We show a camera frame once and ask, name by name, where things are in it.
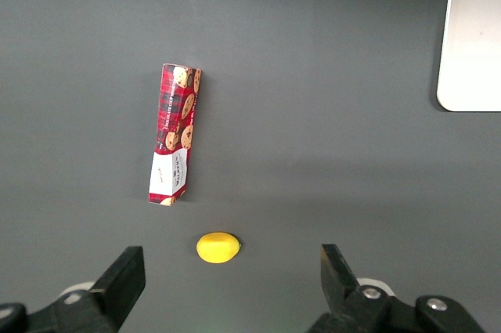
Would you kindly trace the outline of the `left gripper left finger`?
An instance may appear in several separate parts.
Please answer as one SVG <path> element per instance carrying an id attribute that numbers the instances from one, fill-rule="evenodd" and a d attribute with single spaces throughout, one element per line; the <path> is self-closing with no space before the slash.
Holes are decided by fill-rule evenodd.
<path id="1" fill-rule="evenodd" d="M 146 286 L 141 246 L 127 247 L 88 289 L 63 293 L 28 313 L 20 302 L 1 304 L 2 332 L 117 332 Z"/>

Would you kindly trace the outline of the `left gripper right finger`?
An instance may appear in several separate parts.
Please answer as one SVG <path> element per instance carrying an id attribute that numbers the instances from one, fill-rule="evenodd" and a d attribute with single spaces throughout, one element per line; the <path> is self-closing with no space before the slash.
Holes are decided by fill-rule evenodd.
<path id="1" fill-rule="evenodd" d="M 324 244 L 321 284 L 330 311 L 310 332 L 483 332 L 457 301 L 423 295 L 410 306 L 383 282 L 357 278 L 340 249 Z"/>

